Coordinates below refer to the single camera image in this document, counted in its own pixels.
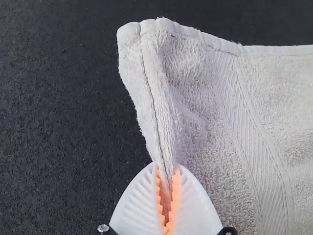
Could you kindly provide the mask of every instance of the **orange gripper pad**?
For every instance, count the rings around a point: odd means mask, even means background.
[[[172,201],[171,201],[171,208],[168,212],[169,221],[165,224],[165,215],[163,214],[163,205],[161,205],[161,196],[160,196],[160,170],[159,167],[156,167],[156,178],[155,178],[155,192],[156,192],[156,208],[158,210],[158,217],[160,220],[160,225],[162,228],[163,235],[172,235],[175,216],[177,212],[177,205],[179,201],[179,170],[176,169],[174,171],[174,175],[171,180],[172,184]]]

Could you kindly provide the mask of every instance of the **ribbed plastic surface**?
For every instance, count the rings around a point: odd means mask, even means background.
[[[170,235],[216,235],[223,227],[202,185],[186,168],[178,165],[179,196],[175,196]],[[155,185],[157,165],[146,166],[131,181],[116,205],[110,226],[119,235],[164,235],[159,219]]]

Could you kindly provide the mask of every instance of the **screw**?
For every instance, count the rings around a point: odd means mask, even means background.
[[[110,227],[106,224],[100,224],[97,228],[98,232],[103,234],[110,230]]]

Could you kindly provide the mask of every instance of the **dark gray carpet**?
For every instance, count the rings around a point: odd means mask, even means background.
[[[312,0],[0,0],[0,234],[91,234],[149,163],[118,75],[120,26],[166,16],[242,44],[313,44],[312,12]]]

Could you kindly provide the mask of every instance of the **terry cloth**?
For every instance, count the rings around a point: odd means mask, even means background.
[[[166,18],[117,41],[163,179],[186,166],[239,234],[313,233],[313,45],[242,46]]]

